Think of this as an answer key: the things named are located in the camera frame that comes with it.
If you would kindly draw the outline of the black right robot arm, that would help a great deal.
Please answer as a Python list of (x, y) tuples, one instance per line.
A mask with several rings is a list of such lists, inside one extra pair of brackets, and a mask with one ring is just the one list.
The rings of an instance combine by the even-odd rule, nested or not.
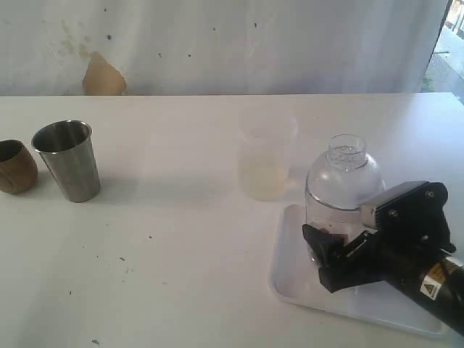
[(463, 333), (463, 261), (444, 214), (441, 182), (409, 181), (360, 205), (362, 230), (351, 242), (305, 223), (302, 235), (329, 292), (385, 281)]

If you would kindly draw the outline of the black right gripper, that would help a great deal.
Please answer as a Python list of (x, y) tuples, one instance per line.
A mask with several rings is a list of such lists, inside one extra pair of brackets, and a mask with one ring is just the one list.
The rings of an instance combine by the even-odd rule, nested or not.
[(409, 181), (360, 205), (364, 230), (348, 244), (304, 224), (302, 234), (319, 263), (329, 292), (385, 281), (404, 294), (455, 294), (456, 250), (444, 214), (448, 190), (441, 182)]

